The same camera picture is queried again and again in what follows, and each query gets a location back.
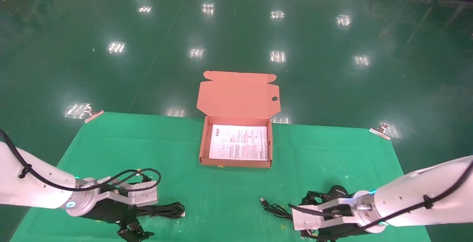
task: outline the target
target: printed instruction sheet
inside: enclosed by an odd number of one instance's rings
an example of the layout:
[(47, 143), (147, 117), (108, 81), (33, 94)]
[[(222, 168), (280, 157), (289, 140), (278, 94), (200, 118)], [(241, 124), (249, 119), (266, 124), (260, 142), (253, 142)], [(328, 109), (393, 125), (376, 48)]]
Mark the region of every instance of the printed instruction sheet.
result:
[(213, 125), (208, 157), (225, 160), (267, 161), (267, 127)]

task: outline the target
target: robotic arm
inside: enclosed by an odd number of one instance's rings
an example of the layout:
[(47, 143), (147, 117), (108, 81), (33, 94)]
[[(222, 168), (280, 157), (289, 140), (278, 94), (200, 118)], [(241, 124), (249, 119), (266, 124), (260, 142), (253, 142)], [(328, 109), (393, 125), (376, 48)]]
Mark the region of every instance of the robotic arm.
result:
[(417, 170), (373, 191), (348, 194), (342, 186), (328, 194), (309, 191), (301, 205), (289, 205), (294, 229), (318, 241), (334, 241), (379, 233), (387, 225), (473, 222), (472, 161), (467, 156)]
[[(1, 130), (0, 135), (6, 142), (0, 142), (0, 178), (3, 181), (0, 184), (0, 204), (61, 208), (74, 217), (117, 224), (120, 226), (117, 234), (127, 242), (141, 242), (154, 235), (143, 230), (138, 216), (184, 216), (184, 206), (179, 202), (153, 205), (158, 200), (157, 185), (161, 180), (161, 175), (154, 169), (127, 170), (101, 180), (78, 179), (15, 148)], [(144, 171), (155, 172), (159, 179), (152, 181), (143, 174)], [(116, 179), (127, 173), (132, 174), (123, 180)], [(141, 175), (142, 182), (125, 183), (135, 175)]]

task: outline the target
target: box lid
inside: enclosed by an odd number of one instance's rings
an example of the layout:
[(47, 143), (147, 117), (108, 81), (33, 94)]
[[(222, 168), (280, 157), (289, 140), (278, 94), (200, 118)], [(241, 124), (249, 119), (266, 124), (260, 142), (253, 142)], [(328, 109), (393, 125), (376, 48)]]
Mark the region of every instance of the box lid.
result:
[(206, 71), (197, 108), (208, 116), (269, 119), (281, 111), (274, 74)]

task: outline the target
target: green tablecloth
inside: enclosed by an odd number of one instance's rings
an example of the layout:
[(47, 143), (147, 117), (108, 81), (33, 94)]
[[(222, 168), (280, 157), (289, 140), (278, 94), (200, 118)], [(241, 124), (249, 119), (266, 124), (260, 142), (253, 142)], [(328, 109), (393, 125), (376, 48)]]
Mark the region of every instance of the green tablecloth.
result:
[[(329, 126), (275, 124), (270, 169), (202, 166), (202, 128), (202, 119), (105, 113), (84, 124), (58, 167), (97, 179), (129, 168), (159, 170), (159, 203), (179, 201), (186, 216), (140, 222), (155, 232), (148, 241), (166, 242), (300, 242), (291, 222), (263, 211), (260, 197), (286, 206), (298, 204), (308, 190), (328, 191), (334, 184), (349, 192), (373, 190), (402, 175), (389, 141), (367, 129)], [(32, 208), (12, 242), (119, 242), (117, 230), (64, 210)], [(423, 226), (389, 226), (341, 241), (430, 240)]]

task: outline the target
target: black wire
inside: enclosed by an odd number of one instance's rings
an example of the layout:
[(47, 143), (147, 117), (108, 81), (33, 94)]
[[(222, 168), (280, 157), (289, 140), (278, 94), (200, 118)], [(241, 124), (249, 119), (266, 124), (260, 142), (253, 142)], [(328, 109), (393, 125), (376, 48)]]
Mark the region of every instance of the black wire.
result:
[(149, 215), (163, 216), (171, 219), (181, 218), (182, 214), (186, 211), (184, 205), (179, 202), (174, 202), (168, 205), (152, 205), (137, 208), (137, 216)]
[[(47, 180), (46, 178), (42, 177), (40, 174), (38, 174), (30, 164), (28, 164), (25, 159), (20, 155), (20, 153), (18, 152), (16, 146), (13, 144), (13, 142), (11, 141), (11, 139), (8, 137), (8, 135), (5, 133), (5, 131), (1, 130), (0, 129), (0, 137), (2, 137), (3, 141), (5, 141), (5, 143), (7, 144), (8, 148), (10, 148), (10, 151), (11, 153), (13, 154), (13, 156), (15, 156), (15, 158), (18, 160), (18, 162), (23, 166), (24, 169), (27, 170), (28, 173), (31, 173), (35, 178), (37, 178), (37, 180), (40, 180), (42, 183), (45, 183), (46, 185), (48, 186), (51, 186), (51, 187), (54, 187), (54, 188), (58, 188), (60, 190), (66, 190), (66, 191), (74, 191), (74, 192), (77, 192), (77, 191), (89, 191), (89, 190), (95, 190), (96, 188), (103, 188), (103, 187), (115, 187), (115, 186), (118, 186), (120, 185), (121, 183), (124, 183), (126, 182), (127, 180), (129, 180), (130, 178), (133, 178), (135, 175), (139, 174), (141, 175), (143, 172), (145, 171), (152, 171), (154, 172), (155, 174), (157, 174), (159, 176), (158, 180), (156, 181), (156, 183), (154, 183), (153, 185), (149, 186), (149, 187), (145, 187), (145, 188), (137, 188), (137, 189), (134, 189), (134, 190), (125, 190), (123, 189), (123, 191), (125, 192), (134, 192), (134, 191), (143, 191), (143, 190), (150, 190), (151, 188), (154, 188), (155, 186), (157, 186), (159, 184), (159, 182), (161, 181), (161, 174), (155, 170), (155, 169), (152, 169), (152, 168), (146, 168), (146, 169), (143, 169), (143, 170), (140, 170), (140, 171), (137, 171), (137, 170), (133, 170), (133, 169), (128, 169), (128, 170), (125, 170), (121, 173), (118, 173), (117, 175), (111, 177), (110, 179), (108, 179), (107, 181), (103, 182), (103, 183), (100, 183), (100, 184), (97, 184), (97, 185), (93, 185), (91, 187), (88, 187), (88, 188), (69, 188), (69, 187), (65, 187), (65, 186), (61, 186), (61, 185), (58, 185), (56, 183), (53, 183), (49, 180)], [(112, 184), (108, 184), (110, 183), (111, 181), (117, 179), (118, 177), (124, 175), (124, 174), (127, 174), (127, 173), (132, 173), (131, 175), (129, 175), (128, 177), (126, 177), (125, 179), (123, 180), (120, 180), (116, 183), (112, 183)]]
[(392, 219), (394, 217), (397, 217), (399, 215), (408, 213), (412, 210), (416, 210), (418, 208), (425, 207), (426, 205), (431, 205), (432, 203), (437, 202), (439, 200), (442, 200), (443, 198), (446, 198), (449, 195), (451, 195), (453, 192), (455, 192), (459, 187), (461, 187), (463, 185), (463, 183), (466, 182), (468, 177), (470, 177), (472, 171), (473, 171), (473, 161), (470, 163), (470, 165), (465, 169), (463, 174), (458, 178), (458, 180), (456, 180), (456, 182), (451, 187), (449, 187), (447, 190), (445, 190), (441, 194), (435, 196), (434, 198), (431, 198), (430, 200), (426, 200), (424, 202), (420, 202), (420, 203), (417, 203), (417, 204), (412, 205), (410, 207), (404, 208), (403, 210), (399, 210), (399, 211), (397, 211), (395, 213), (392, 213), (392, 214), (390, 214), (390, 215), (388, 215), (384, 218), (381, 218), (380, 220), (377, 220), (376, 222), (372, 222), (369, 225), (365, 225), (365, 226), (360, 227), (360, 228), (355, 229), (355, 230), (351, 230), (351, 231), (348, 231), (348, 232), (342, 232), (342, 233), (337, 234), (337, 235), (314, 236), (314, 237), (311, 237), (311, 238), (314, 238), (318, 241), (328, 241), (328, 240), (336, 240), (336, 239), (339, 239), (340, 237), (347, 237), (347, 236), (350, 236), (350, 235), (357, 235), (357, 234), (363, 232), (363, 230), (365, 230), (365, 229), (368, 229), (370, 227), (378, 225), (380, 222), (385, 222), (385, 221), (390, 220), (390, 219)]
[(337, 216), (337, 215), (344, 216), (341, 212), (338, 212), (338, 213), (321, 212), (321, 211), (315, 211), (315, 210), (311, 210), (311, 209), (307, 209), (307, 208), (297, 207), (297, 206), (294, 206), (292, 204), (289, 204), (288, 206), (289, 206), (289, 208), (292, 208), (296, 211), (299, 211), (299, 212), (305, 213), (305, 214), (310, 214), (310, 215), (317, 215), (317, 216), (323, 216), (323, 217), (333, 217), (333, 216)]
[(260, 198), (261, 204), (265, 208), (265, 211), (272, 213), (277, 218), (284, 218), (292, 221), (292, 215), (289, 214), (283, 207), (273, 204), (270, 205), (264, 198)]

